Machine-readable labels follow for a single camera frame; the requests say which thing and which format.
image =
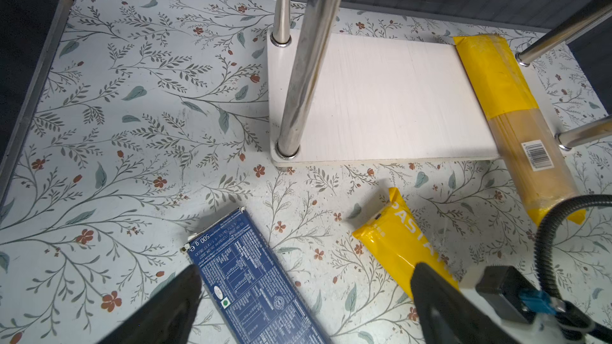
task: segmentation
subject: white oval logo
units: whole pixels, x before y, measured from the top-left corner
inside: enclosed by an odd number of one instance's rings
[[[215,291],[215,295],[219,298],[219,300],[223,299],[223,293],[221,292],[221,288],[215,286],[213,290]]]

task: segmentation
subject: yellow wrapper end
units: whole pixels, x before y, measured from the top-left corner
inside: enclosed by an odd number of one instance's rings
[[[412,299],[410,279],[417,263],[429,264],[458,289],[440,254],[433,250],[415,222],[397,187],[389,188],[390,205],[358,228],[353,236],[370,250],[389,275]]]
[[[542,221],[542,219],[544,219],[544,217],[546,217],[546,214],[548,213],[548,211],[550,211],[550,209],[552,208],[531,209],[527,210],[527,214],[535,222],[535,225],[539,226],[540,222]],[[581,225],[582,222],[584,222],[586,219],[586,210],[578,210],[576,212],[573,212],[570,214],[569,217],[567,217],[567,219],[571,220],[575,224]]]
[[[506,39],[479,34],[454,40],[486,119],[538,108]]]

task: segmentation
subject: white wooden board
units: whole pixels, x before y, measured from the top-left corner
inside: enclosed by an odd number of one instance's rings
[[[454,46],[333,33],[301,141],[290,161],[279,137],[299,30],[268,35],[270,146],[278,166],[499,157]]]

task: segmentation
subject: chrome leg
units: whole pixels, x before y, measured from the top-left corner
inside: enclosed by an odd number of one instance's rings
[[[317,76],[323,64],[329,32],[340,1],[308,0],[306,3],[287,90],[280,136],[276,142],[277,153],[286,159],[293,158],[299,150],[315,94]]]
[[[276,0],[274,12],[274,29],[272,30],[272,44],[285,47],[291,42],[289,34],[289,0]]]
[[[516,61],[527,66],[567,39],[577,38],[583,30],[612,16],[612,0],[591,0],[580,11],[562,22],[557,28],[542,36],[522,52],[516,53]]]
[[[559,133],[555,136],[555,139],[560,148],[570,150],[578,145],[608,137],[608,135],[612,135],[612,115]]]

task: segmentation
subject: blue connector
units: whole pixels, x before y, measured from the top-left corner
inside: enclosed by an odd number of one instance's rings
[[[536,313],[546,313],[556,315],[565,309],[565,303],[555,297],[551,297],[544,291],[523,290],[518,294],[521,302],[530,310]]]

